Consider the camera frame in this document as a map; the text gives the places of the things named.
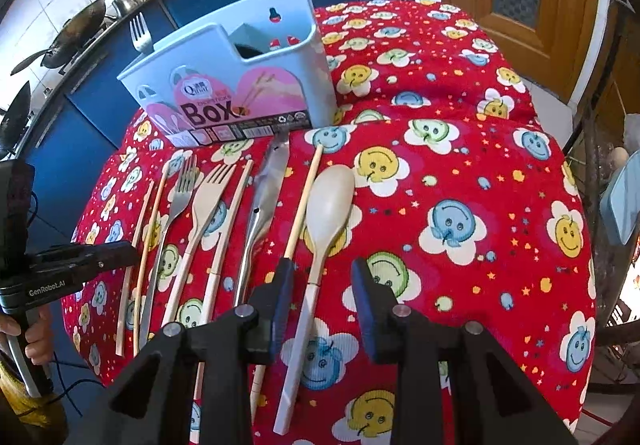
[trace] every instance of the screw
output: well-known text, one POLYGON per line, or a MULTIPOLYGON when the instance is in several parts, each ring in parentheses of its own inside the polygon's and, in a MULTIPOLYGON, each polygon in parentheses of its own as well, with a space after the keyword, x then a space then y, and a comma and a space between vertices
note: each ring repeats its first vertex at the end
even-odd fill
POLYGON ((480 333, 482 333, 483 329, 484 328, 482 327, 482 324, 475 320, 469 320, 469 322, 465 324, 466 332, 471 333, 472 335, 479 335, 480 333))
POLYGON ((254 313, 254 307, 251 304, 240 304, 234 309, 234 313, 241 318, 245 318, 254 313))
POLYGON ((164 333, 168 337, 174 337, 175 335, 179 335, 182 331, 182 324, 180 322, 169 322, 164 328, 162 328, 162 333, 164 333))
POLYGON ((411 315, 411 308, 405 304, 396 304, 391 311, 396 317, 408 317, 411 315))

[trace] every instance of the kitchen counter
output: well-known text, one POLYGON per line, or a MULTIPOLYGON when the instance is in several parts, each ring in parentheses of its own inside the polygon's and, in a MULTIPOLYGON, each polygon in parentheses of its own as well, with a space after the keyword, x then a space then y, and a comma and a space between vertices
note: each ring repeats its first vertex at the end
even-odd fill
MULTIPOLYGON (((33 188, 39 208, 38 221, 30 228, 30 251, 48 248, 60 238, 69 240, 104 162, 120 150, 127 125, 139 108, 116 78, 138 55, 127 26, 130 18, 143 12, 153 40, 158 41, 237 1, 146 0, 111 25, 66 70, 17 146, 17 155, 36 168, 33 188)), ((353 1, 359 0, 313 3, 322 8, 353 1)))

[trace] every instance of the table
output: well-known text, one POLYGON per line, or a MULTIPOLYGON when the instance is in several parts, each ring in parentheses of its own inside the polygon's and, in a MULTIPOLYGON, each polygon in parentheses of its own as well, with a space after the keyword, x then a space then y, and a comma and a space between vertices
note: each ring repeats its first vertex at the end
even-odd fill
MULTIPOLYGON (((589 235, 571 171, 558 144, 542 133, 522 80, 455 6, 373 0, 318 9, 316 17, 338 97, 336 126, 290 135, 287 176, 254 261, 252 285, 273 276, 314 144, 321 140, 326 149, 320 169, 348 165, 357 182, 346 229, 326 262, 310 341, 317 349, 334 351, 323 365, 313 359, 305 365, 307 380, 283 438, 271 428, 288 362, 284 346, 281 358, 267 370, 255 442, 388 443, 396 371, 370 364, 359 343, 349 271, 360 256, 368 259, 375 277, 391 285, 398 301, 434 322, 481 322, 559 417, 575 428, 593 358, 589 235), (376 417, 373 424, 361 411, 369 398, 379 401, 367 411, 376 417)), ((139 112, 120 151, 105 164, 74 240, 130 239, 148 181, 159 180, 169 159, 178 161, 193 152, 204 174, 216 162, 242 166, 253 159, 255 174, 267 144, 268 139, 258 138, 176 150, 139 112)), ((239 175, 236 170, 223 195, 226 206, 239 175)), ((176 178, 169 178, 160 203, 163 222, 176 178)), ((232 303, 251 198, 249 187, 223 265, 216 316, 232 303)), ((174 253, 184 251, 190 229, 190 214, 172 225, 167 243, 174 253)), ((181 297, 185 324, 199 314, 219 235, 216 224, 210 225, 191 265, 181 297)), ((308 246, 303 234, 294 256, 298 272, 286 339, 293 337, 297 324, 312 258, 308 246)), ((150 262, 156 251, 154 247, 150 262)), ((161 323, 176 265, 170 255, 155 295, 153 332, 161 323)), ((122 280, 122 270, 101 274, 63 300, 65 328, 105 384, 132 357, 130 331, 126 356, 114 354, 122 280)), ((445 365, 441 386, 449 398, 445 365)), ((196 400, 194 441, 199 415, 196 400)), ((446 425, 450 428, 450 418, 446 425)))

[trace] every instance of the wok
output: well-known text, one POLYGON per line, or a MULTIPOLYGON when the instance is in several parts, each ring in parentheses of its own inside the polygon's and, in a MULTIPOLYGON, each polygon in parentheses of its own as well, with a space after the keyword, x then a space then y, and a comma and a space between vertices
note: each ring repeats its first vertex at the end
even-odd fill
POLYGON ((96 0, 75 17, 69 19, 56 36, 51 46, 24 59, 11 72, 12 75, 27 69, 38 57, 40 65, 55 69, 68 64, 73 56, 100 29, 107 11, 105 0, 96 0))
POLYGON ((31 111, 31 86, 27 81, 0 121, 0 159, 9 154, 20 141, 31 111))

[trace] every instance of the metal fork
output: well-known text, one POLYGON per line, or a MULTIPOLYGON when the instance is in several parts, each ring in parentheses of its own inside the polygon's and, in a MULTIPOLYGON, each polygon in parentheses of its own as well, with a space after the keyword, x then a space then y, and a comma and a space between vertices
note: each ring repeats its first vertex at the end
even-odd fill
POLYGON ((156 252, 156 259, 154 261, 154 267, 151 271, 151 277, 149 278, 149 285, 146 290, 145 306, 142 310, 142 320, 140 322, 140 349, 146 344, 149 336, 149 326, 151 324, 151 311, 154 305, 154 294, 156 293, 156 285, 158 285, 158 271, 160 268, 160 262, 162 261, 162 249, 164 247, 164 240, 166 234, 169 231, 169 227, 172 222, 185 211, 189 202, 191 201, 191 195, 196 184, 196 158, 192 155, 187 161, 185 161, 180 167, 180 173, 175 184, 174 200, 169 207, 169 220, 162 231, 160 241, 158 243, 158 251, 156 252))
POLYGON ((176 272, 174 284, 171 288, 171 295, 169 295, 169 302, 164 310, 162 326, 175 320, 175 314, 178 311, 178 304, 180 303, 180 295, 182 294, 182 288, 184 287, 184 283, 187 279, 193 254, 200 242, 200 238, 204 234, 205 229, 209 226, 211 218, 215 214, 218 202, 222 197, 222 192, 224 192, 226 184, 229 183, 235 169, 235 165, 232 165, 231 167, 224 164, 217 165, 217 167, 207 175, 203 183, 200 185, 198 192, 196 192, 196 197, 193 199, 193 205, 191 205, 193 229, 190 232, 187 248, 182 255, 180 266, 176 272))
POLYGON ((151 33, 149 33, 149 29, 146 27, 145 16, 142 15, 142 12, 131 19, 129 22, 129 30, 131 31, 133 47, 135 47, 137 51, 145 55, 154 52, 154 43, 151 40, 151 33))

